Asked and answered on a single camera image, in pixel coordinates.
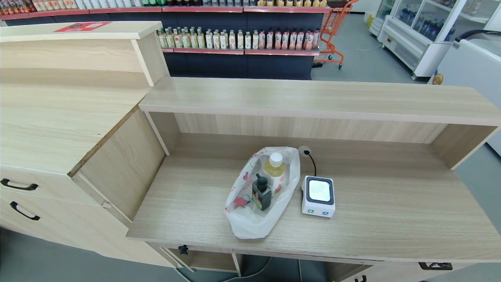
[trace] wooden checkout counter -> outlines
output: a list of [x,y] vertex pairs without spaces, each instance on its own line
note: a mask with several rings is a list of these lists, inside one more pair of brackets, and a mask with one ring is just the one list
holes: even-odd
[[[243,254],[325,261],[335,282],[501,262],[501,236],[454,172],[501,126],[475,90],[171,78],[160,22],[53,32],[68,25],[0,29],[2,227],[190,270],[241,275]],[[300,183],[266,238],[236,238],[224,203],[249,156],[299,145],[336,182],[333,218],[301,213]]]

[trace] white bottle cap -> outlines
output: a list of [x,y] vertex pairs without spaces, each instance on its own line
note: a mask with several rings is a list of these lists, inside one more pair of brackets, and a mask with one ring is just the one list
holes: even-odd
[[274,167],[279,167],[283,162],[282,154],[280,153],[272,153],[270,156],[270,165]]

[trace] wooden countertop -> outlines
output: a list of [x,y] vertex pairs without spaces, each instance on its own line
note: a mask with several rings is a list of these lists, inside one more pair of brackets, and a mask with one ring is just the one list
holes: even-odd
[[162,78],[147,111],[501,125],[501,110],[472,88],[399,83]]
[[87,32],[54,32],[74,23],[27,25],[0,28],[0,43],[74,39],[141,39],[162,27],[160,21],[111,22]]
[[67,174],[149,89],[143,73],[2,69],[2,165]]
[[[264,239],[234,236],[224,205],[249,156],[308,144],[335,181],[331,219],[301,213],[301,181]],[[310,159],[301,171],[312,175]],[[127,234],[160,245],[392,261],[501,262],[501,236],[428,144],[183,134]]]

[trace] gray floor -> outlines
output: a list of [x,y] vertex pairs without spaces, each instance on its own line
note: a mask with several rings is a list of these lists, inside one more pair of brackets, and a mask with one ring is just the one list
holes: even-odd
[[[379,43],[368,35],[359,15],[348,16],[334,40],[345,52],[343,68],[326,64],[312,70],[315,80],[374,81],[413,83],[410,71],[389,51],[376,48]],[[354,49],[373,49],[358,51]],[[484,145],[466,160],[456,172],[475,196],[498,231],[501,231],[501,160]],[[246,256],[244,275],[261,269],[266,257]],[[304,282],[325,281],[322,262],[301,261]],[[196,282],[215,282],[232,274],[213,271],[186,272]],[[473,265],[430,282],[498,281],[499,264]],[[184,281],[173,269],[102,257],[94,252],[67,247],[7,230],[0,230],[0,281],[2,282],[133,282]],[[235,281],[300,281],[297,260],[273,258],[270,265],[252,278]]]

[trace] glass door refrigerator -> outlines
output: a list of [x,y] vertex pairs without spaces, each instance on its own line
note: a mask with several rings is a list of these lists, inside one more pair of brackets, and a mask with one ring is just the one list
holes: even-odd
[[381,28],[383,27],[384,19],[387,15],[391,14],[393,6],[395,5],[396,0],[382,0],[381,5],[379,5],[379,9],[376,13],[376,17],[372,20],[371,26],[369,27],[369,31],[374,34],[376,37],[381,32]]
[[498,0],[397,0],[378,40],[412,70],[431,77],[455,36],[501,28]]

